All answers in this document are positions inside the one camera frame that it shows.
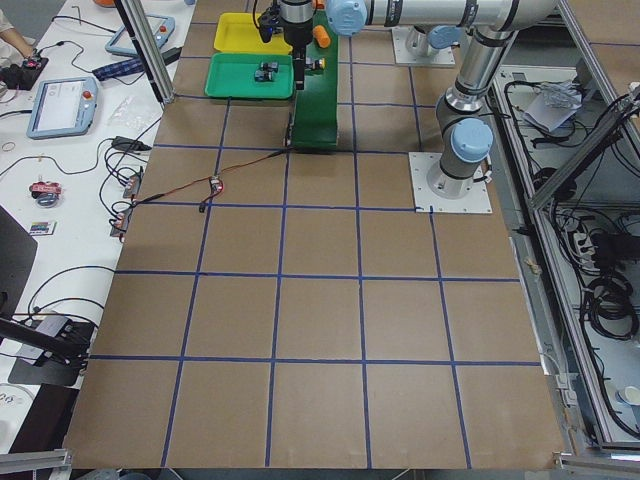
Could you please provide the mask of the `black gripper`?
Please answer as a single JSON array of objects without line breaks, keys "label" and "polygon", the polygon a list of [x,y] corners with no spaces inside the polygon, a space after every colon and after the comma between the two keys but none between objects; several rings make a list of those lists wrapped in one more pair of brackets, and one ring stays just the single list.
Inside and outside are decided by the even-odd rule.
[{"label": "black gripper", "polygon": [[280,29],[284,41],[292,47],[292,67],[297,90],[305,86],[306,46],[312,42],[314,7],[311,0],[272,1],[257,18],[263,43],[269,43]]}]

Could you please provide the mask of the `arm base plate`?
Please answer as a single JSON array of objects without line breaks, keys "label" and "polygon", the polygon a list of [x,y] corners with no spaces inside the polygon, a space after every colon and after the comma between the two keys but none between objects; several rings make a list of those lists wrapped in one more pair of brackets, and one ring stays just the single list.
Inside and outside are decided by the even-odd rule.
[{"label": "arm base plate", "polygon": [[461,29],[455,26],[398,26],[392,29],[395,63],[405,66],[453,68],[453,46]]},{"label": "arm base plate", "polygon": [[480,214],[493,213],[482,166],[474,175],[457,180],[441,170],[438,152],[410,152],[409,171],[414,209],[418,213]]}]

